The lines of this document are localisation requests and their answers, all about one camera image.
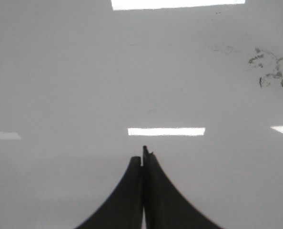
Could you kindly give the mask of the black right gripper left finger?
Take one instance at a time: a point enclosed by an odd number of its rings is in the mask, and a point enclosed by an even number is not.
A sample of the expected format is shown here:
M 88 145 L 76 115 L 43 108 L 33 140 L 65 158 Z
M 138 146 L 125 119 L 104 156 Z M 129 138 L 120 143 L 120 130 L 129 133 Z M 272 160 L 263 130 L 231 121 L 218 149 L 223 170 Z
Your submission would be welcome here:
M 143 170 L 141 158 L 130 158 L 121 180 L 103 204 L 78 229 L 140 229 L 142 227 Z

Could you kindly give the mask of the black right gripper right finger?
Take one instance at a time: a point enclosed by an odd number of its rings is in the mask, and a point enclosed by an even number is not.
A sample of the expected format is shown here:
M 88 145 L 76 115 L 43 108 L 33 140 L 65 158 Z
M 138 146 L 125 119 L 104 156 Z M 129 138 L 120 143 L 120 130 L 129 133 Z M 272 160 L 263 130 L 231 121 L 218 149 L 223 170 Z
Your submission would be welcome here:
M 143 206 L 148 229 L 220 229 L 196 209 L 166 176 L 154 153 L 143 146 Z

